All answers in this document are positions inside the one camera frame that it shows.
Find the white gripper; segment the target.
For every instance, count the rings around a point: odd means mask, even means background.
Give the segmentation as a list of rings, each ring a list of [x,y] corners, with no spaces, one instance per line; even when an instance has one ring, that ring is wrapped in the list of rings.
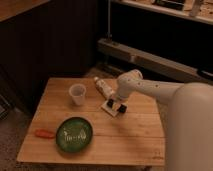
[[[111,98],[108,99],[107,106],[112,108],[113,104],[115,103],[117,105],[120,105],[120,107],[118,108],[118,112],[119,113],[125,113],[127,106],[125,106],[123,104],[126,101],[127,101],[127,96],[126,96],[125,93],[116,92],[116,93],[113,94],[112,99]]]

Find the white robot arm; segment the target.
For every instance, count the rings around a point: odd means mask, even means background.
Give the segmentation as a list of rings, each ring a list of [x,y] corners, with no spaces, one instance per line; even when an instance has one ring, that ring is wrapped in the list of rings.
[[[213,171],[213,86],[142,78],[131,70],[117,78],[112,96],[125,102],[139,92],[168,104],[165,171]]]

